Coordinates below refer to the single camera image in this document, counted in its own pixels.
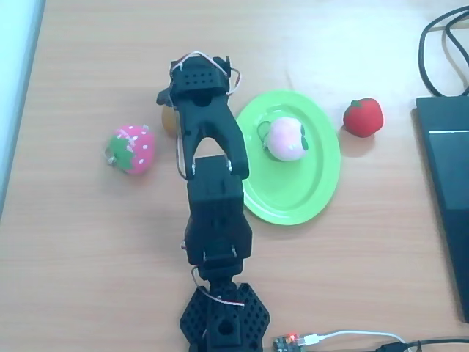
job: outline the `green plate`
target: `green plate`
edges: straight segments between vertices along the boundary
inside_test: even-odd
[[[259,124],[280,117],[294,117],[306,130],[308,154],[298,161],[277,161],[262,146]],[[301,224],[324,209],[337,187],[341,162],[339,140],[326,114],[305,95],[280,90],[252,100],[237,122],[251,171],[243,181],[248,209],[280,225]]]

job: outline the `cable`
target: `cable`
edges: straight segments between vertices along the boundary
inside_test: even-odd
[[[355,335],[375,335],[375,336],[387,336],[393,337],[394,339],[398,340],[399,343],[407,345],[407,343],[399,336],[392,334],[390,332],[383,332],[383,331],[366,331],[366,330],[338,330],[326,335],[306,335],[303,337],[298,338],[297,344],[299,346],[309,346],[309,345],[316,345],[317,343],[329,339],[331,337],[345,335],[345,334],[355,334]]]
[[[416,347],[419,345],[437,345],[441,343],[469,343],[469,339],[433,339],[433,340],[420,340],[410,342],[407,344],[408,347]]]
[[[406,349],[417,347],[417,352],[422,351],[423,345],[437,345],[437,344],[451,344],[451,343],[469,343],[469,339],[434,339],[434,340],[420,340],[410,343],[393,342],[382,345],[380,348],[372,352],[404,352]]]
[[[202,292],[204,295],[206,295],[208,298],[212,299],[213,301],[217,301],[218,303],[222,303],[222,304],[228,304],[230,306],[238,306],[238,307],[244,307],[244,303],[240,303],[240,302],[230,302],[230,301],[224,301],[223,299],[220,299],[220,298],[217,298],[217,297],[213,297],[212,295],[210,295],[207,291],[204,291],[200,286],[199,284],[197,283],[197,280],[196,280],[196,275],[194,273],[194,271],[196,269],[198,269],[199,267],[196,265],[192,268],[191,270],[191,275],[192,275],[192,280],[194,281],[194,283],[196,284],[197,286],[197,289],[200,290],[200,292]]]
[[[426,88],[434,95],[437,97],[443,97],[445,95],[441,94],[438,89],[435,88],[435,86],[432,84],[430,81],[429,76],[426,74],[426,69],[425,69],[425,62],[424,62],[424,49],[425,49],[425,38],[430,29],[436,25],[438,22],[441,22],[442,20],[447,19],[448,17],[451,17],[452,15],[457,15],[458,13],[464,12],[462,15],[457,16],[455,19],[451,20],[446,26],[445,26],[445,33],[448,35],[448,38],[455,44],[455,46],[459,49],[461,52],[461,55],[464,57],[466,64],[469,66],[469,55],[466,52],[466,50],[462,47],[462,45],[459,43],[459,41],[454,37],[454,35],[451,33],[451,26],[453,26],[456,22],[461,21],[463,18],[469,16],[469,6],[464,6],[460,7],[459,9],[452,10],[445,15],[441,15],[437,19],[433,20],[430,22],[422,31],[422,34],[420,36],[420,41],[418,44],[418,70],[420,71],[420,76],[422,77],[422,81],[424,81],[424,84]],[[467,95],[469,93],[469,87],[466,87],[463,93],[461,93],[459,96]]]

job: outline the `wooden surface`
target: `wooden surface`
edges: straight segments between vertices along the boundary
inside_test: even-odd
[[[186,351],[187,194],[155,98],[169,62],[192,50],[228,54],[242,71],[234,114],[259,93],[296,89],[337,129],[356,98],[378,99],[387,119],[375,139],[339,134],[339,187],[316,219],[284,228],[247,214],[254,253],[237,280],[270,310],[265,348],[291,331],[467,336],[410,118],[415,98],[428,95],[421,30],[465,4],[49,0],[1,224],[0,350]],[[457,36],[469,47],[466,30]],[[435,85],[462,91],[441,32],[429,36],[426,60]],[[142,179],[101,155],[126,122],[158,134],[158,163]],[[344,337],[314,350],[385,341]]]

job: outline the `black robotic arm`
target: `black robotic arm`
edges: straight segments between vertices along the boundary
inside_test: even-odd
[[[228,107],[229,58],[188,57],[171,63],[171,83],[157,103],[179,112],[180,138],[191,211],[185,231],[188,262],[210,283],[199,287],[182,318],[190,352],[261,351],[269,313],[252,288],[232,277],[251,256],[252,230],[243,213],[243,180],[249,176],[243,135]],[[226,155],[194,158],[203,138],[213,138]]]

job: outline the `pink strawberry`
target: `pink strawberry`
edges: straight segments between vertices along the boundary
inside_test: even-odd
[[[141,174],[153,163],[155,136],[148,126],[126,125],[114,132],[108,149],[113,164],[129,174]]]

